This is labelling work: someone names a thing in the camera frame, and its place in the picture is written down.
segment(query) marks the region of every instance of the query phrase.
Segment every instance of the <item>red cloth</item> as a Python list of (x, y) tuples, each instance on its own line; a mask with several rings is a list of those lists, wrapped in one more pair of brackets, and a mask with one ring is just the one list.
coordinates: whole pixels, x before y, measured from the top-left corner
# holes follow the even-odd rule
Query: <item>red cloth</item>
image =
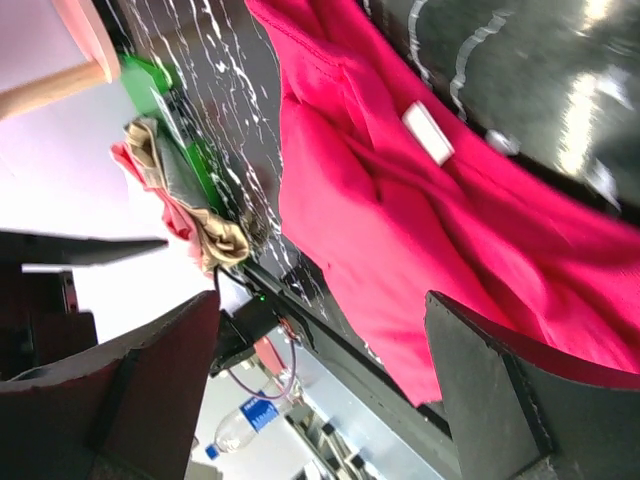
[[(440, 398), (428, 290), (564, 352), (640, 371), (640, 232), (492, 150), (355, 1), (247, 4), (280, 58), (283, 231), (414, 404)], [(455, 149), (443, 167), (401, 121), (418, 100)]]
[(144, 176), (140, 172), (142, 167), (135, 160), (135, 157), (131, 155), (125, 142), (112, 145), (111, 156), (128, 175), (131, 175), (142, 186), (145, 192), (154, 193), (162, 202), (162, 223), (174, 238), (186, 242), (187, 254), (199, 268), (202, 268), (200, 238), (191, 216), (164, 189), (147, 185)]

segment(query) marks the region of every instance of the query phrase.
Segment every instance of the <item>wooden leg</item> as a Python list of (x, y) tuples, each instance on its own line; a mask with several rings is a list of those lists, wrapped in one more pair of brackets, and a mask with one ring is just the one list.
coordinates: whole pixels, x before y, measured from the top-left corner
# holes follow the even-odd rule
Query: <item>wooden leg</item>
[(105, 83), (98, 62), (87, 62), (0, 93), (0, 121)]

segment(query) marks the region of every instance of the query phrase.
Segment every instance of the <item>white label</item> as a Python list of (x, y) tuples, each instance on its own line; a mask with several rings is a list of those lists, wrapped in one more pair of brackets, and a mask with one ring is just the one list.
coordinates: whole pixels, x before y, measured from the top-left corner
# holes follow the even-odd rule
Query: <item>white label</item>
[(451, 143), (421, 102), (409, 107), (402, 122), (438, 165), (442, 166), (453, 155)]

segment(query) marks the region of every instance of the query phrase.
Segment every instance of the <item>wooden stool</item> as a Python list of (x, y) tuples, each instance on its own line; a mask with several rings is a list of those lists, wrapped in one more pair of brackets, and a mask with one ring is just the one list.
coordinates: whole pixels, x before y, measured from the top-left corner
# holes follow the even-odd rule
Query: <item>wooden stool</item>
[(52, 0), (87, 62), (0, 92), (0, 120), (35, 110), (120, 76), (118, 56), (91, 0)]

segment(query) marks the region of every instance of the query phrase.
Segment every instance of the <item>bottle cap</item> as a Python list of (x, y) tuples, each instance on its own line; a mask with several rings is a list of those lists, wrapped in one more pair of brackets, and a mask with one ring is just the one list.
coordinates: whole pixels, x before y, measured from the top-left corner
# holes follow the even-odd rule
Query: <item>bottle cap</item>
[(218, 452), (218, 450), (216, 450), (216, 447), (214, 447), (213, 445), (209, 445), (204, 449), (204, 451), (211, 460), (215, 460), (220, 455), (220, 452)]

